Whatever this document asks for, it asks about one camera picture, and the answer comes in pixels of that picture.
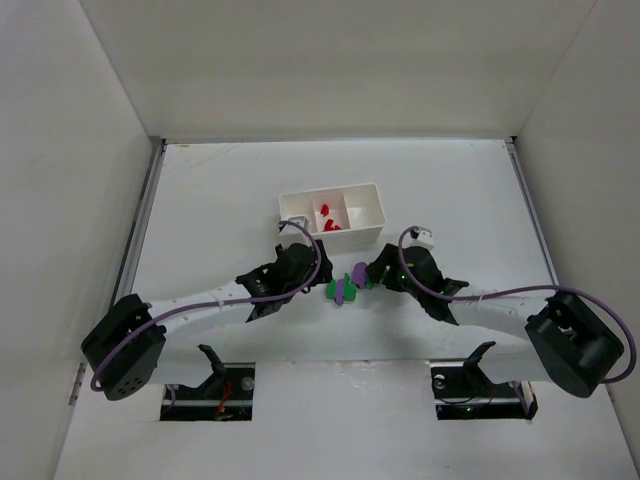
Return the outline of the red round lego piece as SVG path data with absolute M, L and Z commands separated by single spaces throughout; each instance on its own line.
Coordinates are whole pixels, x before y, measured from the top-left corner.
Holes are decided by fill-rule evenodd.
M 333 219 L 328 219 L 324 225 L 323 231 L 324 232 L 331 232 L 332 231 L 332 227 L 334 225 L 338 225 Z

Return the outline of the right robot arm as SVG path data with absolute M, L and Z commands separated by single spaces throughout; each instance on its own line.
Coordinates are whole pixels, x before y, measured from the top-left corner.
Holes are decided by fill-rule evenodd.
M 445 277 L 422 246 L 386 245 L 366 267 L 374 285 L 413 297 L 434 320 L 483 327 L 524 341 L 523 348 L 492 341 L 477 362 L 493 384 L 550 381 L 589 397 L 624 352 L 622 341 L 573 292 L 545 289 L 498 296 Z

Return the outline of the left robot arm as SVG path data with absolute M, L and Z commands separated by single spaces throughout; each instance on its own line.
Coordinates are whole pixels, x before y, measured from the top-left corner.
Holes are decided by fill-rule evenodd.
M 273 315 L 333 279 L 320 240 L 278 245 L 275 252 L 273 262 L 213 290 L 151 303 L 137 294 L 120 298 L 81 343 L 93 370 L 90 388 L 110 401 L 127 398 L 152 380 L 167 343 Z

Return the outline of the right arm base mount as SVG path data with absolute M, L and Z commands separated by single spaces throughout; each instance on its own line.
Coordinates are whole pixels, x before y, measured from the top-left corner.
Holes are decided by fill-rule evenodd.
M 530 382 L 492 383 L 480 361 L 495 341 L 484 342 L 468 357 L 430 364 L 438 420 L 532 420 L 538 411 Z

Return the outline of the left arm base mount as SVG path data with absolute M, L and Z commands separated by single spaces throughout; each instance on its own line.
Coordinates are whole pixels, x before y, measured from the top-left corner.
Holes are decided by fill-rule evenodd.
M 160 421 L 251 421 L 256 368 L 254 363 L 224 363 L 213 348 L 199 350 L 209 362 L 209 375 L 196 387 L 165 387 Z

